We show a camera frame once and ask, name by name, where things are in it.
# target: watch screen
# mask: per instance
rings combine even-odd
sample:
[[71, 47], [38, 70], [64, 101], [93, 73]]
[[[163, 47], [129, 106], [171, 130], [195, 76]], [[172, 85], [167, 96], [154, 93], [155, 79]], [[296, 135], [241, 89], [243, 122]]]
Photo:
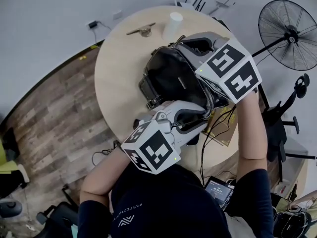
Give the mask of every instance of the watch screen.
[[211, 180], [206, 187], [206, 191], [212, 195], [220, 207], [222, 207], [232, 189]]

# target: black t-shirt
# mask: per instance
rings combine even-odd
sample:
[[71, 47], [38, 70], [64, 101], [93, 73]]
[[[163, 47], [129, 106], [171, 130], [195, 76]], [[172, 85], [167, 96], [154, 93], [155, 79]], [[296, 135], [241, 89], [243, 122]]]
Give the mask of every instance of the black t-shirt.
[[[174, 165], [159, 175], [130, 164], [116, 183], [107, 207], [86, 201], [79, 207], [78, 238], [231, 237], [224, 212], [190, 171]], [[256, 237], [273, 237], [266, 170], [255, 170], [236, 185], [226, 209], [246, 220]]]

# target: black and white marker cube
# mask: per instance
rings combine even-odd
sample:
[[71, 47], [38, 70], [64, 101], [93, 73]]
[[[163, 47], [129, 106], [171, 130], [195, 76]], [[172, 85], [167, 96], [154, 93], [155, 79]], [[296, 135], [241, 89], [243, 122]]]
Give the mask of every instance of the black and white marker cube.
[[234, 103], [262, 82], [251, 54], [236, 39], [226, 42], [195, 73], [213, 91]]
[[121, 148], [139, 170], [155, 175], [181, 159], [156, 120], [138, 126]]

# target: white object on floor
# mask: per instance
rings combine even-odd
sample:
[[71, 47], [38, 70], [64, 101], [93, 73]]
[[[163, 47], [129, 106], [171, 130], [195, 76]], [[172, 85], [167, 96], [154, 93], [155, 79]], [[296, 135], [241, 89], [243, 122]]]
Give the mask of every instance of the white object on floor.
[[175, 39], [175, 35], [183, 21], [182, 14], [178, 12], [172, 12], [169, 15], [169, 21], [164, 28], [162, 38], [165, 41], [173, 41]]
[[28, 174], [26, 173], [26, 171], [25, 171], [25, 169], [24, 169], [24, 166], [22, 166], [21, 164], [19, 164], [19, 165], [18, 165], [18, 168], [19, 168], [20, 172], [21, 172], [22, 175], [23, 175], [24, 182], [25, 182], [25, 183], [30, 182], [30, 179], [29, 179]]
[[28, 224], [26, 224], [25, 226], [26, 226], [26, 228], [27, 228], [28, 230], [35, 231], [35, 228], [34, 228], [34, 227], [32, 227], [32, 226], [30, 226], [30, 225], [28, 225]]
[[13, 238], [12, 232], [9, 231], [9, 232], [6, 234], [5, 238]]

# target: forearm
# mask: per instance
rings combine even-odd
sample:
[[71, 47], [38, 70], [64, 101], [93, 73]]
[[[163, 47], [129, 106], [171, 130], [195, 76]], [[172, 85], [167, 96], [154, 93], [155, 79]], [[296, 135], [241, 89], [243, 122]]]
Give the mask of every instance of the forearm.
[[80, 192], [80, 203], [95, 200], [108, 205], [108, 194], [130, 163], [129, 157], [115, 148], [85, 178]]
[[249, 160], [266, 158], [266, 130], [255, 92], [252, 91], [237, 104], [237, 111], [240, 157]]
[[299, 198], [299, 199], [296, 199], [295, 201], [293, 201], [291, 204], [292, 205], [297, 205], [299, 203], [302, 203], [302, 202], [306, 202], [308, 200], [311, 200], [312, 198], [317, 198], [317, 190], [311, 192], [311, 193], [308, 193], [307, 195]]

